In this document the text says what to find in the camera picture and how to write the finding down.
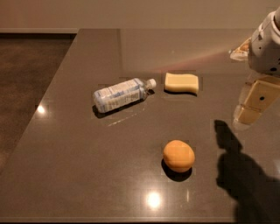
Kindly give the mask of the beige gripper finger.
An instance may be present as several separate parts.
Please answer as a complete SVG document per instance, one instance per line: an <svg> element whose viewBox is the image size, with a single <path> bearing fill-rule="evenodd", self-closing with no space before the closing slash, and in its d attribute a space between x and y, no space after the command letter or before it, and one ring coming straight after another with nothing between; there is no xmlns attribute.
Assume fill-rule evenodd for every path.
<svg viewBox="0 0 280 224"><path fill-rule="evenodd" d="M241 45L235 48L229 57L231 60L245 61L249 57L249 45L251 43L251 38L246 39Z"/></svg>
<svg viewBox="0 0 280 224"><path fill-rule="evenodd" d="M233 126L237 130L249 128L279 97L279 77L263 76L247 81L241 91L239 104L234 110Z"/></svg>

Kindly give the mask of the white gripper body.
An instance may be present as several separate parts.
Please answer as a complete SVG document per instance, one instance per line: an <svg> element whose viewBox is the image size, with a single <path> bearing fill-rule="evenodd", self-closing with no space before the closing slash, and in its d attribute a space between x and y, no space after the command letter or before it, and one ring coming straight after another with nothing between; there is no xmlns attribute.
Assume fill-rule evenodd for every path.
<svg viewBox="0 0 280 224"><path fill-rule="evenodd" d="M248 63L259 74L280 75L280 7L251 36Z"/></svg>

